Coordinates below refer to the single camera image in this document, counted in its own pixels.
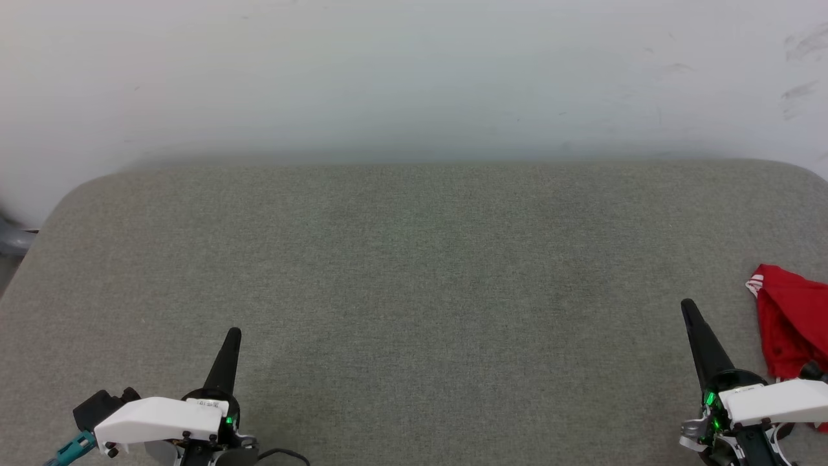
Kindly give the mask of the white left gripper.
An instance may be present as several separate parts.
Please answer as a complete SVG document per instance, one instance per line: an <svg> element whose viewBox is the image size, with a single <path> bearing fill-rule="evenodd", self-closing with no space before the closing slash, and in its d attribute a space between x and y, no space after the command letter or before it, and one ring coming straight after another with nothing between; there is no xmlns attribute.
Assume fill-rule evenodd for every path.
<svg viewBox="0 0 828 466"><path fill-rule="evenodd" d="M233 397L242 331L231 327L203 388L181 399L142 397L127 387L121 396L93 395L93 436L102 454L127 453L139 443L162 442L184 452L190 446L213 453L241 449L239 403Z"/></svg>

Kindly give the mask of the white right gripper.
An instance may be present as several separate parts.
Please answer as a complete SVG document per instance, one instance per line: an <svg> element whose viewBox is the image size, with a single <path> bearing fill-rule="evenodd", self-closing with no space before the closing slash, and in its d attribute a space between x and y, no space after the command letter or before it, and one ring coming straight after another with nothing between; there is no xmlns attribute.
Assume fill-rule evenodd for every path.
<svg viewBox="0 0 828 466"><path fill-rule="evenodd" d="M753 425L827 421L826 374L808 375L775 384L734 387L734 365L692 299L681 301L687 338L702 390L724 390L702 399L712 424L735 430Z"/></svg>

